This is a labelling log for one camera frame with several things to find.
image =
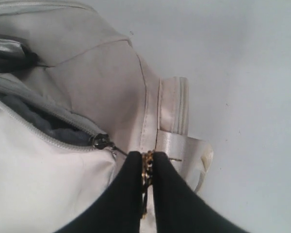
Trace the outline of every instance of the zipper pull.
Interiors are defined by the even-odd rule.
[[[111,151],[117,150],[118,152],[127,156],[125,152],[123,152],[121,149],[115,146],[114,142],[110,140],[110,137],[107,134],[102,133],[97,134],[95,137],[92,138],[92,145],[98,150],[108,148]]]

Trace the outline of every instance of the white surface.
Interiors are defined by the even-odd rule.
[[[252,233],[291,233],[291,0],[83,0],[162,77],[190,80],[200,195]]]

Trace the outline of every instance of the white handbag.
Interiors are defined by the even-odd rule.
[[[0,59],[0,233],[55,232],[133,150],[166,152],[200,188],[213,152],[187,136],[187,79],[157,77],[91,7],[0,0]],[[151,192],[144,233],[155,232]]]

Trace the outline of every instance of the bag handle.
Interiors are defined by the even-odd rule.
[[[28,69],[38,62],[38,55],[22,43],[0,38],[0,73]]]

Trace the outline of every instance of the white strap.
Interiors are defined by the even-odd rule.
[[[167,154],[177,172],[194,192],[200,189],[213,158],[209,143],[158,130],[155,150]]]

